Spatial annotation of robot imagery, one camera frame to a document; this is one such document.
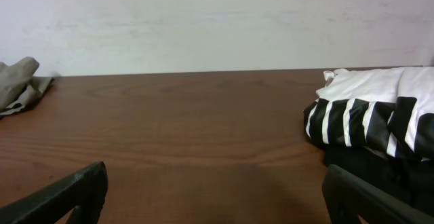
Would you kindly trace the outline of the khaki shorts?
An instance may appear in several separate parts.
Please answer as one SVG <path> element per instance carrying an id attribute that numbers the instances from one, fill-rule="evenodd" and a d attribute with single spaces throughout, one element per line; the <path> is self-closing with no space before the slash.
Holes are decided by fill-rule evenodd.
<path id="1" fill-rule="evenodd" d="M 1 62 L 1 118 L 31 110 L 53 86 L 54 77 L 35 76 L 39 65 L 33 57 Z"/>

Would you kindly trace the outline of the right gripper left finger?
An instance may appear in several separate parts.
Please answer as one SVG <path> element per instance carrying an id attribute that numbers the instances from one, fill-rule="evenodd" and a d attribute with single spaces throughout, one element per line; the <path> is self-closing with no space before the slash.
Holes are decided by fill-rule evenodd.
<path id="1" fill-rule="evenodd" d="M 95 162 L 1 208 L 2 223 L 97 224 L 108 191 L 104 162 Z"/>

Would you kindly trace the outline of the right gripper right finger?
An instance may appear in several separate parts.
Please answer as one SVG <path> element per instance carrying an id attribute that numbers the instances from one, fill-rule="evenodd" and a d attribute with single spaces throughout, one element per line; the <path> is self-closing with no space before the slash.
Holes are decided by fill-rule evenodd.
<path id="1" fill-rule="evenodd" d="M 433 217 L 331 165 L 322 193 L 332 223 L 433 224 Z"/>

